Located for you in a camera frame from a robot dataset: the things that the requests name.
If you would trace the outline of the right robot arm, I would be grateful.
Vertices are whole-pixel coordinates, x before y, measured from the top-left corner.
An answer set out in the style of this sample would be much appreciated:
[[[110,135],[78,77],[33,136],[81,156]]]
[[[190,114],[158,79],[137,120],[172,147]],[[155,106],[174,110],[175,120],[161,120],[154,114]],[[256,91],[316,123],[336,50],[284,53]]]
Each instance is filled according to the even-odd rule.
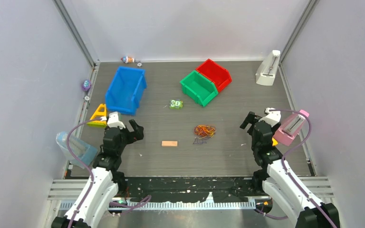
[[[339,212],[333,203],[324,203],[293,172],[286,157],[273,144],[275,133],[284,129],[280,109],[266,108],[261,117],[249,112],[241,129],[249,127],[251,149],[260,170],[253,173],[252,188],[259,195],[268,194],[297,228],[338,228]]]

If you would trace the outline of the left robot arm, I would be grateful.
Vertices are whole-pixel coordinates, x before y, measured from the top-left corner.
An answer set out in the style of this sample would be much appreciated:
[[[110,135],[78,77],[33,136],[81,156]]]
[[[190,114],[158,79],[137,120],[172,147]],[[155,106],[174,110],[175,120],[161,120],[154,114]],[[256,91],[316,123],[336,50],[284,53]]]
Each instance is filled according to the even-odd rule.
[[[112,112],[100,120],[106,122],[106,128],[101,151],[89,170],[89,179],[67,213],[54,218],[53,228],[95,228],[112,198],[126,193],[125,175],[118,171],[121,155],[128,144],[144,138],[144,128],[131,119],[129,123],[133,130],[129,131],[120,120],[119,112]]]

